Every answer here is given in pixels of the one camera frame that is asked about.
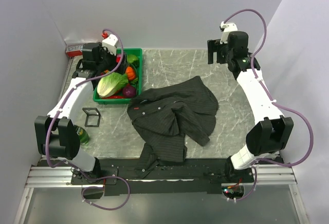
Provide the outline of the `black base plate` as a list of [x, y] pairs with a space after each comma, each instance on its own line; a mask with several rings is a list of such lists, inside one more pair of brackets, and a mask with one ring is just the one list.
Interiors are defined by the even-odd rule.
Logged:
[[[251, 168], [244, 170], [240, 178], [227, 179], [224, 172], [226, 161], [222, 158], [192, 158], [186, 159], [183, 163], [160, 161], [158, 166], [144, 178], [139, 178], [134, 171], [138, 162], [137, 158], [101, 159], [101, 180], [88, 180], [82, 173], [71, 167], [71, 183], [90, 184], [91, 186], [79, 188], [89, 188], [86, 195], [91, 198], [92, 194], [96, 192], [101, 192], [105, 196], [117, 196], [127, 193], [206, 192], [208, 194], [221, 194], [224, 187], [231, 185], [237, 189], [257, 182], [257, 170]], [[36, 166], [49, 167], [46, 160], [39, 161]], [[63, 163], [58, 167], [65, 166], [69, 165]]]

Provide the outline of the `napa cabbage toy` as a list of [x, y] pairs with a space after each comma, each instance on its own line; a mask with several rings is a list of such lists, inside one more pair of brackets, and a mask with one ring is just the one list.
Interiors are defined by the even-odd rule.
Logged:
[[109, 97], [123, 89], [128, 83], [126, 74], [114, 72], [100, 79], [97, 93], [101, 98]]

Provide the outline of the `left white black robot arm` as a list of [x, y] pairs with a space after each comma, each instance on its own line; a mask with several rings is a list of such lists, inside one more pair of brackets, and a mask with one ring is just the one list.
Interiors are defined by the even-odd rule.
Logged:
[[116, 60], [120, 44], [114, 35], [101, 43], [84, 44], [83, 58], [72, 75], [69, 88], [46, 116], [38, 116], [34, 122], [37, 148], [48, 165], [54, 168], [51, 159], [57, 158], [80, 171], [91, 184], [102, 177], [100, 162], [80, 147], [74, 120], [85, 99], [94, 91], [101, 73], [107, 70], [112, 75], [121, 65], [122, 62]]

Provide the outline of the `aluminium rail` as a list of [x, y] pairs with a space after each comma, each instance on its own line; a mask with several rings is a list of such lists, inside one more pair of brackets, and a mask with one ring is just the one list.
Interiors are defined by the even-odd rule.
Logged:
[[[290, 185], [297, 184], [295, 174], [291, 168], [276, 165], [257, 165], [257, 185]], [[71, 167], [50, 168], [45, 166], [31, 167], [26, 188], [78, 188], [91, 186], [87, 183], [72, 184]]]

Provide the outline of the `black pinstriped shirt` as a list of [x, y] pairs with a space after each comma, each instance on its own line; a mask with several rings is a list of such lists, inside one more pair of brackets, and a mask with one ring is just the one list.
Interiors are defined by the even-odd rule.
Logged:
[[184, 162], [185, 137], [200, 146], [210, 141], [218, 100], [199, 76], [163, 88], [151, 88], [131, 99], [127, 114], [145, 144], [134, 169], [144, 178], [160, 161]]

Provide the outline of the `purple onion toy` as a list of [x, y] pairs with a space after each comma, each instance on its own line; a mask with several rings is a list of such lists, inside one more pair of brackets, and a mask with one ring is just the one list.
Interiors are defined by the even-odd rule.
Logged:
[[125, 98], [131, 99], [137, 95], [137, 90], [132, 85], [127, 85], [122, 89], [122, 94]]

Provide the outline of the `red white cardboard box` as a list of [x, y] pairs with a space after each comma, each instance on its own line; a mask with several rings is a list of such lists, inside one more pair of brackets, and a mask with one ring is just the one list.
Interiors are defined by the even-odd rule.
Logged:
[[83, 56], [84, 58], [95, 57], [99, 54], [100, 43], [91, 42], [81, 45], [72, 45], [66, 47], [66, 54], [69, 57]]

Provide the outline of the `green glass bottle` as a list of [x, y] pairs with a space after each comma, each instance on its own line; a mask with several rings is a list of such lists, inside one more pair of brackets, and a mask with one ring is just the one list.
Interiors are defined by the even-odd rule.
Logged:
[[74, 125], [74, 127], [75, 127], [76, 133], [79, 137], [80, 144], [86, 145], [90, 140], [89, 134], [87, 133], [87, 131], [84, 128], [82, 128], [80, 126]]

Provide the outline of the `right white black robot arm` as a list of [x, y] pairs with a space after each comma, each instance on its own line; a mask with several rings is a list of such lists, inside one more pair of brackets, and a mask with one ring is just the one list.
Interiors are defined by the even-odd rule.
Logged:
[[208, 63], [227, 64], [247, 97], [255, 122], [246, 144], [225, 163], [230, 182], [238, 181], [256, 159], [284, 149], [294, 126], [292, 118], [285, 117], [267, 96], [260, 66], [251, 60], [248, 39], [246, 32], [224, 29], [220, 39], [207, 42]]

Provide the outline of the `red chili pepper toy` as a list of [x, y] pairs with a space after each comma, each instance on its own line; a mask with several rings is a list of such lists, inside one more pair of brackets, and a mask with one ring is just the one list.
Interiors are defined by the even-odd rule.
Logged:
[[101, 99], [124, 99], [124, 97], [120, 96], [120, 95], [112, 95], [112, 96], [109, 96], [109, 97], [103, 97]]

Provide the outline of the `green plastic basket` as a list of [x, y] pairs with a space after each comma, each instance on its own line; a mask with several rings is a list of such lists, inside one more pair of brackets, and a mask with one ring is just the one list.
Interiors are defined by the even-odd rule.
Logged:
[[[141, 48], [125, 48], [124, 52], [127, 55], [135, 55], [138, 58], [138, 62], [134, 63], [132, 65], [132, 68], [134, 69], [138, 80], [136, 80], [132, 86], [134, 86], [136, 88], [136, 95], [140, 95], [142, 92], [142, 75], [143, 75], [143, 55], [142, 55], [142, 49]], [[122, 92], [118, 92], [117, 94], [115, 94], [115, 96], [121, 96], [121, 98], [101, 98], [99, 97], [97, 90], [94, 90], [93, 93], [93, 101], [98, 103], [98, 104], [102, 104], [102, 105], [119, 105], [119, 104], [128, 104], [130, 99], [129, 98], [125, 98], [122, 94]]]

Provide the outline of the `black square frame stand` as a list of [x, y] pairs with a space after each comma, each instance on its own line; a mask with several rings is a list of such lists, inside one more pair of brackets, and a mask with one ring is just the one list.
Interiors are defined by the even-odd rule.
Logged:
[[101, 114], [95, 107], [83, 107], [83, 112], [86, 114], [84, 126], [85, 127], [99, 127], [101, 121]]

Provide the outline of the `small orange pumpkin toy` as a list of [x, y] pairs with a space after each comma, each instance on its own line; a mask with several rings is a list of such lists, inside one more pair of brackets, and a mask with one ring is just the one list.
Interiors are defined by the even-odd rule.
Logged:
[[127, 75], [127, 78], [128, 78], [129, 81], [133, 81], [137, 78], [135, 70], [132, 66], [128, 66], [126, 68], [125, 74]]

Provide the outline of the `green bell pepper toy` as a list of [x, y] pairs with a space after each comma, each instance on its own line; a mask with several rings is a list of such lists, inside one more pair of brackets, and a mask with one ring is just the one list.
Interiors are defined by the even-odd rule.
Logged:
[[128, 54], [127, 55], [127, 62], [130, 65], [133, 65], [135, 67], [139, 67], [139, 58], [134, 54]]

